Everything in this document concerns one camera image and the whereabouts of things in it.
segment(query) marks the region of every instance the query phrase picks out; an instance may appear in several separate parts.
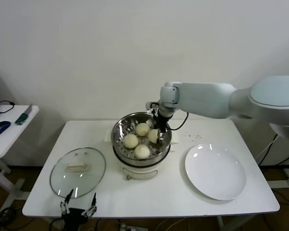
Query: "white table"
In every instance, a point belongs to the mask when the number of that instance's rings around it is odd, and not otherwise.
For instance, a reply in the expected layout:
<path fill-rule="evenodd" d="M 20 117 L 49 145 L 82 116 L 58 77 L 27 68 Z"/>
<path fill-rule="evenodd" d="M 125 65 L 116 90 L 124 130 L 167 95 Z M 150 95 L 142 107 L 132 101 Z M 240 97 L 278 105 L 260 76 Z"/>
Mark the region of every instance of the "white table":
<path fill-rule="evenodd" d="M 0 111 L 4 112 L 9 109 L 10 105 L 0 106 Z M 10 147 L 15 143 L 21 133 L 29 125 L 31 120 L 38 113 L 39 109 L 37 106 L 32 107 L 32 112 L 29 114 L 28 119 L 22 125 L 15 125 L 16 119 L 27 109 L 28 106 L 25 105 L 15 105 L 15 107 L 4 113 L 0 114 L 1 121 L 10 121 L 11 125 L 4 132 L 0 134 L 0 158 L 4 157 Z M 20 190 L 24 183 L 24 179 L 19 179 L 17 183 L 12 184 L 5 176 L 4 173 L 10 173 L 11 170 L 0 160 L 0 186 L 9 192 L 9 196 L 3 204 L 2 209 L 9 207 L 14 200 L 25 200 L 27 199 L 29 192 L 22 192 Z"/>
<path fill-rule="evenodd" d="M 65 124 L 23 208 L 30 217 L 60 217 L 60 202 L 50 187 L 50 172 L 67 152 L 80 147 L 99 149 L 106 158 L 105 175 L 96 190 L 72 199 L 70 207 L 87 209 L 94 192 L 97 194 L 95 218 L 160 218 L 250 215 L 230 222 L 224 230 L 234 230 L 252 215 L 278 211 L 280 206 L 252 154 L 230 120 L 188 120 L 177 131 L 178 144 L 163 160 L 156 177 L 127 181 L 122 175 L 112 145 L 105 142 L 108 129 L 116 121 L 69 121 Z M 182 120 L 170 121 L 177 127 Z M 217 143 L 235 151 L 247 175 L 243 193 L 232 201 L 217 201 L 201 194 L 186 178 L 183 170 L 188 149 L 199 143 Z"/>

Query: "table leg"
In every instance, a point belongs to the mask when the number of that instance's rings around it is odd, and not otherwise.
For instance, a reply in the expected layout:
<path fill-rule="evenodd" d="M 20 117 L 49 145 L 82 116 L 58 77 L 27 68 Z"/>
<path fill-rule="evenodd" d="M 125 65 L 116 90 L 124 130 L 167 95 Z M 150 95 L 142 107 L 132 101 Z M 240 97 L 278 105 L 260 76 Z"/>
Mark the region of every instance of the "table leg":
<path fill-rule="evenodd" d="M 220 227 L 220 231 L 235 231 L 254 216 L 256 216 L 256 214 L 237 216 L 223 227 Z"/>
<path fill-rule="evenodd" d="M 9 193 L 9 196 L 0 211 L 10 207 L 14 200 L 26 200 L 28 198 L 30 192 L 23 192 L 20 190 L 24 182 L 24 179 L 19 179 L 16 184 L 13 184 L 2 173 L 0 173 L 0 186 Z"/>
<path fill-rule="evenodd" d="M 11 173 L 11 169 L 2 160 L 0 160 L 0 169 L 7 174 Z"/>
<path fill-rule="evenodd" d="M 16 196 L 20 196 L 21 191 L 19 188 L 15 187 L 12 182 L 10 182 L 4 175 L 0 173 L 0 186 L 7 192 L 12 193 Z"/>

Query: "green object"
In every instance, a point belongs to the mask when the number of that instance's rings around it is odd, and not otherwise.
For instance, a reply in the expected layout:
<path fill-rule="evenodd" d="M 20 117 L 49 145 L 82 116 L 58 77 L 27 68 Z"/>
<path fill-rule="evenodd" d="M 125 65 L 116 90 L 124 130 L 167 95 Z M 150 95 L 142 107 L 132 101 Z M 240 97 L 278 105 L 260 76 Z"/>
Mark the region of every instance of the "green object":
<path fill-rule="evenodd" d="M 28 115 L 25 114 L 25 113 L 22 113 L 22 114 L 19 116 L 19 118 L 15 121 L 15 124 L 16 124 L 16 125 L 22 125 L 27 118 L 28 118 Z"/>

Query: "glass lid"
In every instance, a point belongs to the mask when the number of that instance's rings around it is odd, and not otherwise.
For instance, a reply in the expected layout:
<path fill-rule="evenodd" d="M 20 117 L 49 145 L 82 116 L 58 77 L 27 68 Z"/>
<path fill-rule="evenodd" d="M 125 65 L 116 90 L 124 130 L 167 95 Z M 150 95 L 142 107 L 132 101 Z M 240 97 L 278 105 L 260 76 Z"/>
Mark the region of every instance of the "glass lid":
<path fill-rule="evenodd" d="M 101 181 L 106 170 L 103 154 L 95 148 L 78 148 L 63 156 L 50 175 L 52 190 L 66 197 L 73 189 L 72 198 L 91 192 Z"/>

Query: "power strip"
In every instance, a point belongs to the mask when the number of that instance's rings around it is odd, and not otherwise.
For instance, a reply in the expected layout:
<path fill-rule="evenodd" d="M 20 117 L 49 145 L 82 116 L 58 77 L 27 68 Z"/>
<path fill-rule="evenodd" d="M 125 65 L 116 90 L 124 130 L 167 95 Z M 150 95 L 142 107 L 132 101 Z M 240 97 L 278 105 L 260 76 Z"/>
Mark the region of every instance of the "power strip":
<path fill-rule="evenodd" d="M 121 224 L 120 231 L 149 231 L 147 228 L 128 226 L 126 224 Z"/>

